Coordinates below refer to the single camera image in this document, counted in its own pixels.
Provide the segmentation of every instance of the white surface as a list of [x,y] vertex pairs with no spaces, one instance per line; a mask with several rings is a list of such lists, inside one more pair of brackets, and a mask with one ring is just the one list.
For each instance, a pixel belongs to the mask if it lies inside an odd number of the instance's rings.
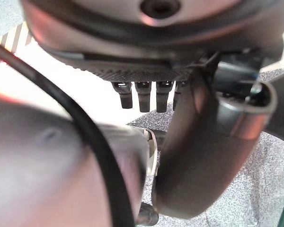
[[[32,67],[44,74],[98,122],[126,124],[140,117],[138,95],[133,90],[133,109],[121,108],[120,97],[110,82],[104,81],[87,71],[74,69],[55,60],[44,52],[36,42],[16,54]],[[156,84],[152,84],[151,110],[156,108]],[[0,63],[0,92],[12,96],[30,105],[62,115],[66,112],[47,94],[15,72],[6,63]]]

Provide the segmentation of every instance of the gray carpet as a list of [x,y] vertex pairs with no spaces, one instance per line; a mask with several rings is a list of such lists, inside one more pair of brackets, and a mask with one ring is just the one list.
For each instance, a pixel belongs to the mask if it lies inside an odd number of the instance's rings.
[[[263,73],[272,79],[284,70]],[[173,111],[148,113],[130,125],[167,131]],[[151,203],[152,178],[146,182],[143,201]],[[247,163],[224,194],[206,212],[191,220],[160,216],[158,227],[275,227],[284,206],[284,142],[262,133]]]
[[23,21],[20,0],[0,0],[0,36]]

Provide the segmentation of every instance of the striped tape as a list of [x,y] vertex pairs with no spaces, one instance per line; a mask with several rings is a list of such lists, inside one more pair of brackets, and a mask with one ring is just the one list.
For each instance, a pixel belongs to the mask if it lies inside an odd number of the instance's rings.
[[27,23],[23,22],[0,37],[0,44],[12,53],[16,53],[33,40],[34,38],[27,28]]

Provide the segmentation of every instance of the black cable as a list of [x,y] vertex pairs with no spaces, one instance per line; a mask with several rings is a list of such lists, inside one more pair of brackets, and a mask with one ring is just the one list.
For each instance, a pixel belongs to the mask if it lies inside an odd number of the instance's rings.
[[133,213],[122,174],[114,154],[99,128],[71,97],[1,45],[0,59],[40,87],[70,114],[85,135],[87,143],[98,160],[106,185],[113,226],[133,227]]

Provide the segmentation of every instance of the black wire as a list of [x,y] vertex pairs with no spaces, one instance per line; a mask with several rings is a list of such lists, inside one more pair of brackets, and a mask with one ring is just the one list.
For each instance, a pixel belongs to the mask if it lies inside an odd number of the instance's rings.
[[87,143],[98,160],[106,185],[113,226],[133,227],[133,213],[122,174],[114,154],[99,128],[71,97],[1,45],[0,59],[49,94],[70,114],[85,135]]

